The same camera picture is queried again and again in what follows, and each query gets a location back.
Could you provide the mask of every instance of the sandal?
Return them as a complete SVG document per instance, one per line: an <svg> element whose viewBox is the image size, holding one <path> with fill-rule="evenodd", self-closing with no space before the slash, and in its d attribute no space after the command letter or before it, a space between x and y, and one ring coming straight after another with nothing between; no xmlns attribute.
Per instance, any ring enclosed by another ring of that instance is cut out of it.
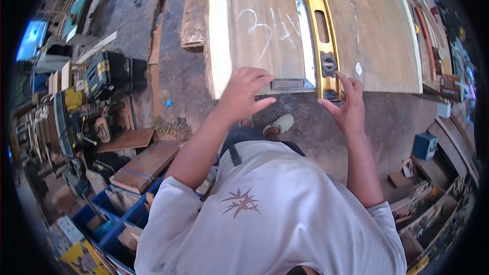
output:
<svg viewBox="0 0 489 275"><path fill-rule="evenodd" d="M277 135L284 134L285 132L290 130L293 124L294 124L294 116L292 116L292 114L284 114L278 117L277 120L275 120L274 122L267 125L263 129L263 135L265 135L266 130L268 130L273 126L278 127L278 129L280 130L280 132Z"/></svg>
<svg viewBox="0 0 489 275"><path fill-rule="evenodd" d="M242 125L241 125L241 121L242 121L242 120L243 120L243 119L241 119L241 120L239 121L239 123L238 123L238 125L239 125L240 127L242 127ZM253 127L253 126L254 126L254 123L253 123L253 116L248 116L248 120L250 120L250 121L251 121L251 127Z"/></svg>

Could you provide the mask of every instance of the person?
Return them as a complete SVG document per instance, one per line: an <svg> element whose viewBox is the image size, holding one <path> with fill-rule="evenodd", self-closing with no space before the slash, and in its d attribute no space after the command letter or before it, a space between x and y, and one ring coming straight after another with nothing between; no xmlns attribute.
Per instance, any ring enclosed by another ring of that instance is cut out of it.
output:
<svg viewBox="0 0 489 275"><path fill-rule="evenodd" d="M254 100L273 76L235 70L217 107L168 168L141 234L143 274L405 274L406 259L364 131L362 84L338 74L346 101L319 99L345 137L347 187L278 136L285 115L254 131L247 117L276 101ZM223 144L216 185L204 182Z"/></svg>

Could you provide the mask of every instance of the hand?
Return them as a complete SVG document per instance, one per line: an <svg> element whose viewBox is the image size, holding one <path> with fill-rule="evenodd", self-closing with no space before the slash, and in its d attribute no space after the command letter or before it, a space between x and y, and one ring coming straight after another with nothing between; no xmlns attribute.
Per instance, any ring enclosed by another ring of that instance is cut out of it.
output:
<svg viewBox="0 0 489 275"><path fill-rule="evenodd" d="M266 70L243 67L233 71L216 111L230 124L248 118L277 101L265 98L255 102L260 88L274 79Z"/></svg>
<svg viewBox="0 0 489 275"><path fill-rule="evenodd" d="M365 105L362 99L362 82L337 73L345 89L346 102L336 106L326 99L318 99L324 109L331 114L336 125L347 141L365 135Z"/></svg>

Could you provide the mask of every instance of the white t-shirt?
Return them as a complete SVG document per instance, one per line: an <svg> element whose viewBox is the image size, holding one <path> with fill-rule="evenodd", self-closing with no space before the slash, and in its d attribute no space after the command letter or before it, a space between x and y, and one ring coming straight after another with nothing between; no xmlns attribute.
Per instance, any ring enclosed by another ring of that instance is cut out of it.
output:
<svg viewBox="0 0 489 275"><path fill-rule="evenodd" d="M365 209L340 182L282 143L248 141L221 158L202 203L169 177L151 206L134 264L138 275L405 274L387 202Z"/></svg>

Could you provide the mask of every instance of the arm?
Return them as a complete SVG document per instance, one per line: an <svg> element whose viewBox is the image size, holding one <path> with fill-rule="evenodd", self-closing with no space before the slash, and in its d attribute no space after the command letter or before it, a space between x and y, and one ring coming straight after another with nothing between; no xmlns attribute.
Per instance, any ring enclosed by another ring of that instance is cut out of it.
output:
<svg viewBox="0 0 489 275"><path fill-rule="evenodd" d="M244 67L235 70L216 109L176 155L165 179L173 176L196 190L209 174L229 127L276 101L275 98L254 101L254 95L272 80L273 76L263 69Z"/></svg>
<svg viewBox="0 0 489 275"><path fill-rule="evenodd" d="M336 106L325 99L318 102L331 114L343 133L348 150L347 188L365 208L384 201L372 150L365 135L365 106L362 83L338 73L345 90L346 102Z"/></svg>

